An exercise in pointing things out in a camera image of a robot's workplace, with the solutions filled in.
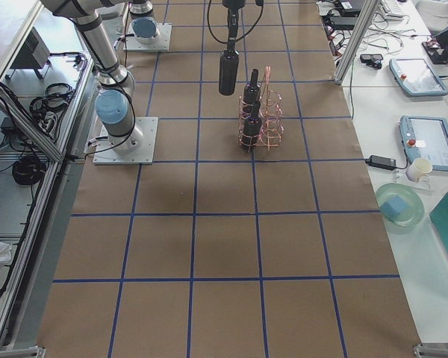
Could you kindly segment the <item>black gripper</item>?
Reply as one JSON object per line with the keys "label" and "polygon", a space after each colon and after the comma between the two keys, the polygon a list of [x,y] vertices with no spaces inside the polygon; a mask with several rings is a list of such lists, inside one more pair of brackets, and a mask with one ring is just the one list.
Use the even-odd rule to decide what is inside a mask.
{"label": "black gripper", "polygon": [[228,9],[227,24],[228,24],[228,39],[227,50],[234,51],[235,43],[237,42],[237,33],[239,28],[239,13],[238,10],[246,5],[246,0],[222,0],[224,7]]}

